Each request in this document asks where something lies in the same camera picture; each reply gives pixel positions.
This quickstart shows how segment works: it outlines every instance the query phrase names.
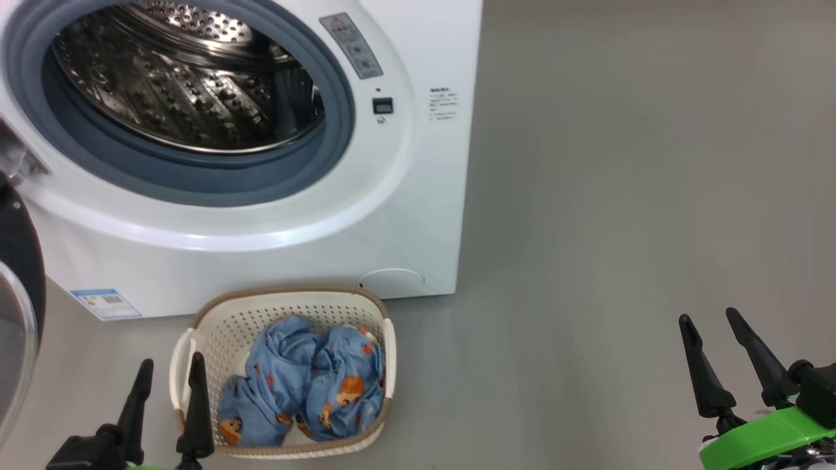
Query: white washing machine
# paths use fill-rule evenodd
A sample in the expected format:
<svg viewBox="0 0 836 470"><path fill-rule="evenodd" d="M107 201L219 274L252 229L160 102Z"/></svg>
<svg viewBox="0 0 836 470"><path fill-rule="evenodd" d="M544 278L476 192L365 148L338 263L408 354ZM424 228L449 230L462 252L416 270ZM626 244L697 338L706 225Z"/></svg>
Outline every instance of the white washing machine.
<svg viewBox="0 0 836 470"><path fill-rule="evenodd" d="M101 319L451 294L482 0L3 0L0 166Z"/></svg>

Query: blue clothing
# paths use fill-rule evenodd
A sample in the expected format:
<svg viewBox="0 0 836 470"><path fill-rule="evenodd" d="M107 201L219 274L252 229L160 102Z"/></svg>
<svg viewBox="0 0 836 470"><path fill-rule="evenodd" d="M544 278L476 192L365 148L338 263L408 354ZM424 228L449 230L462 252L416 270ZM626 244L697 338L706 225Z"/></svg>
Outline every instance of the blue clothing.
<svg viewBox="0 0 836 470"><path fill-rule="evenodd" d="M310 319L289 315L256 338L246 376L224 385L220 432L239 447L280 446L297 416L315 441L349 437L371 426L383 405L383 351L366 328L340 326L314 335Z"/></svg>
<svg viewBox="0 0 836 470"><path fill-rule="evenodd" d="M282 444L308 395L311 364L322 339L309 331L308 317L289 315L256 338L244 367L247 375L231 377L221 395L218 421L228 442L241 447Z"/></svg>
<svg viewBox="0 0 836 470"><path fill-rule="evenodd" d="M308 437L315 441L350 437L375 422L383 406L385 376L383 354L375 343L353 327L340 326L328 333L313 360L313 381L301 413Z"/></svg>

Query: laundry basket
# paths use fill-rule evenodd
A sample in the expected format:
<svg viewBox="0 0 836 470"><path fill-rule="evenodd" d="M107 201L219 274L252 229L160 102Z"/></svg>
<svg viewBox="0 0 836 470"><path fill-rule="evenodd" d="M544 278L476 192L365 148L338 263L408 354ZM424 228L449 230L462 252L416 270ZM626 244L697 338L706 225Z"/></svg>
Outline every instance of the laundry basket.
<svg viewBox="0 0 836 470"><path fill-rule="evenodd" d="M305 315L313 333L326 333L334 326L366 325L385 353L385 399L377 420L357 436L331 442L314 442L296 426L281 447L234 447L218 431L221 390L230 375L244 375L250 348L258 334L284 315ZM377 439L389 414L395 393L395 328L383 302L363 289L339 286L297 286L255 289L222 295L197 314L194 325L180 337L171 357L169 392L175 419L185 424L190 389L188 367L195 352L206 359L206 384L212 411L215 452L234 457L299 459L326 457L365 449Z"/></svg>

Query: energy label sticker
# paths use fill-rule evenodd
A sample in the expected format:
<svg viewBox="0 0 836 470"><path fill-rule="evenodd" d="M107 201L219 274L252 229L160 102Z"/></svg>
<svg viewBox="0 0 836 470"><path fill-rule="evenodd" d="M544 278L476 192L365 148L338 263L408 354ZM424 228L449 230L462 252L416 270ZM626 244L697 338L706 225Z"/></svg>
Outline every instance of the energy label sticker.
<svg viewBox="0 0 836 470"><path fill-rule="evenodd" d="M116 289L73 290L70 293L100 320L142 318L142 314Z"/></svg>

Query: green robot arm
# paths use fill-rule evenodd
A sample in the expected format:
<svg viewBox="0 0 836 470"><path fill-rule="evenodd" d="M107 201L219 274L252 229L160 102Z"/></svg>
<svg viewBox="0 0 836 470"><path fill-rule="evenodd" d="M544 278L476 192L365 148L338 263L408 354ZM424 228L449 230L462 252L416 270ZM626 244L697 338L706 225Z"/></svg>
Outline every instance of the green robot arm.
<svg viewBox="0 0 836 470"><path fill-rule="evenodd" d="M734 396L723 389L702 352L696 327L688 315L682 315L680 330L697 410L703 417L717 418L717 435L706 437L710 443L700 451L703 467L732 470L769 465L779 469L835 463L836 365L815 369L799 361L787 372L737 310L728 309L726 316L755 365L764 403L777 410L752 422L735 416ZM793 404L790 398L796 394Z"/></svg>

